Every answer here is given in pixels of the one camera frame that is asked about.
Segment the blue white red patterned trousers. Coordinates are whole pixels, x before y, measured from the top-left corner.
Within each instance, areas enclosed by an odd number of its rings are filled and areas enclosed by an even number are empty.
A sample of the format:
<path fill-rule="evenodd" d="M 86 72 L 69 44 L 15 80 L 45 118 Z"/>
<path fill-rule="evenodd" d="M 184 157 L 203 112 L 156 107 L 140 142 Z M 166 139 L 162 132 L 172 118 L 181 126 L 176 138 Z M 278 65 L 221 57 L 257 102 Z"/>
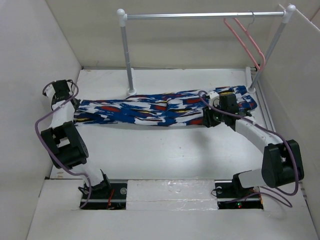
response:
<path fill-rule="evenodd" d="M 209 97 L 199 90 L 137 94 L 124 99 L 80 101 L 74 113 L 78 125 L 129 123 L 143 126 L 184 127 L 202 125 Z"/>

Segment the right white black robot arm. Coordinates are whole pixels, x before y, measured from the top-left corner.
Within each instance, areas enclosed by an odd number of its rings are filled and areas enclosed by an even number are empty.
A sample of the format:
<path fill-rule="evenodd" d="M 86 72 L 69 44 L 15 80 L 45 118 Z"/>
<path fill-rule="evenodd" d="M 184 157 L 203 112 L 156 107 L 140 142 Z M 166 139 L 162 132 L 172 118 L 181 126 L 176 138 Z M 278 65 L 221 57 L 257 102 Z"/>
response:
<path fill-rule="evenodd" d="M 199 91 L 204 103 L 202 124 L 215 127 L 223 123 L 250 141 L 261 153 L 261 167 L 233 175 L 231 191 L 237 198 L 259 187 L 281 196 L 298 193 L 299 181 L 305 176 L 301 150 L 297 141 L 259 125 L 247 111 L 240 111 L 233 92 Z"/>

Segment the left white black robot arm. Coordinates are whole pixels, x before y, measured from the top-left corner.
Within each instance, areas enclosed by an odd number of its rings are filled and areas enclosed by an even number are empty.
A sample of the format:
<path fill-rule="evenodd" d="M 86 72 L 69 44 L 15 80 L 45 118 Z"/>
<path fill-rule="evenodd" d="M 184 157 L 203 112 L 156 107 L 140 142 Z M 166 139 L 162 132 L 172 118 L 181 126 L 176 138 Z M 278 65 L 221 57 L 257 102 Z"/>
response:
<path fill-rule="evenodd" d="M 49 83 L 42 94 L 51 100 L 51 124 L 42 130 L 40 140 L 48 150 L 53 165 L 74 177 L 85 180 L 79 190 L 89 199 L 106 199 L 112 193 L 107 175 L 88 162 L 89 151 L 74 124 L 74 114 L 80 106 L 73 88 L 74 82 L 57 80 Z"/>

